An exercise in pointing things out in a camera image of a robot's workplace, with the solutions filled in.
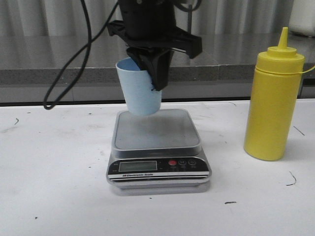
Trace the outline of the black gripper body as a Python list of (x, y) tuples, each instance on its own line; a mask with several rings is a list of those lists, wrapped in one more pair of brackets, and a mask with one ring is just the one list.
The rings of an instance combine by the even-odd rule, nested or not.
[(165, 48), (184, 52), (193, 59), (202, 52), (202, 39), (177, 27), (175, 10), (195, 11), (200, 0), (119, 0), (122, 20), (108, 25), (127, 45), (140, 48)]

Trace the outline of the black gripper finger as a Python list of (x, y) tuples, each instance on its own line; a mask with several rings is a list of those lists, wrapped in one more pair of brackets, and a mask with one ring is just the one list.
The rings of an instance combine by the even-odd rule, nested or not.
[(133, 59), (140, 70), (154, 71), (153, 60), (156, 56), (155, 51), (129, 47), (126, 53)]
[(149, 72), (154, 89), (163, 90), (168, 85), (168, 74), (173, 52), (168, 49), (157, 49), (145, 56), (145, 66)]

